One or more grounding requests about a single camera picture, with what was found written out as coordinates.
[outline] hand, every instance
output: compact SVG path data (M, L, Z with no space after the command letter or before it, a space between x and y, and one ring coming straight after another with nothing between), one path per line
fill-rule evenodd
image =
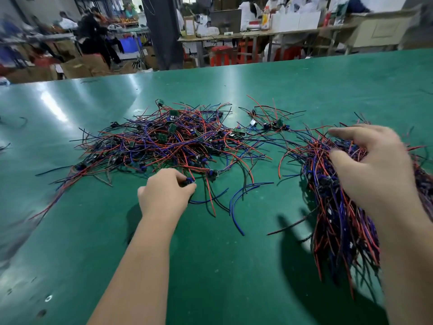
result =
M414 206L421 205L412 160L392 129L357 124L332 128L328 132L338 138L354 140L368 150L360 162L341 150L332 150L329 156L344 191L374 221L384 213L413 210Z
M156 221L173 233L197 187L195 183L180 187L179 183L186 179L175 169L161 169L150 177L145 187L138 188L143 218Z

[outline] left forearm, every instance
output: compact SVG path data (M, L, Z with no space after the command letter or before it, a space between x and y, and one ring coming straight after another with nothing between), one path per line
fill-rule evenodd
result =
M88 325L165 324L169 246L142 220Z

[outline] red plastic stool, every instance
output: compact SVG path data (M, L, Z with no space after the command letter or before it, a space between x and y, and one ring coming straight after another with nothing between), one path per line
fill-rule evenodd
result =
M290 47L289 49L284 50L283 60L294 60L296 57L300 59L302 53L302 47ZM278 48L275 52L274 61L279 61L281 55L281 48Z
M238 51L241 53L249 53L252 54L252 41L248 41L248 45L245 46L245 41L241 41L238 44ZM238 54L238 64L244 64L244 55ZM246 63L252 64L256 63L258 59L258 53L257 53L257 47L256 47L256 53L254 54L254 58L252 56L246 56Z
M237 49L233 47L229 47L228 45L223 45L219 47L213 47L210 50L210 65L212 67L214 66L226 66L230 65L236 65L236 57L238 55Z

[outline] computer monitor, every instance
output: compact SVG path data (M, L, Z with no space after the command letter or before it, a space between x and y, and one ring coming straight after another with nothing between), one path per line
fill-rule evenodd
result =
M218 27L219 33L239 33L241 31L241 9L222 10L210 13L210 24Z

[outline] green table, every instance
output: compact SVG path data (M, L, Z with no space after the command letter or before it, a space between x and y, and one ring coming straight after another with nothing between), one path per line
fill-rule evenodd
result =
M0 152L0 323L85 324L138 223L136 191L145 181L129 174L115 174L113 188L84 178L38 227L26 220L52 200L55 186L48 183L68 170L35 174L77 163L81 151L68 141L81 137L79 127L97 132L152 110L157 98L190 105L229 101L233 114L226 124L235 126L248 121L237 108L254 106L248 94L263 104L274 98L281 109L306 110L288 123L293 128L351 124L357 111L400 133L414 125L410 142L431 145L432 59L432 50L397 51L0 88L0 146L12 143ZM269 149L268 155L274 162L253 170L257 182L278 181L282 154ZM221 199L228 204L242 180L233 168L214 190L229 187ZM200 184L195 199L203 198ZM329 277L319 282L308 246L295 243L311 232L309 224L265 236L280 227L279 216L293 223L304 210L298 179L263 186L238 202L245 237L224 211L213 218L204 205L189 205L170 247L167 323L386 324L365 284L354 302L344 280L338 287ZM380 294L376 299L381 303Z

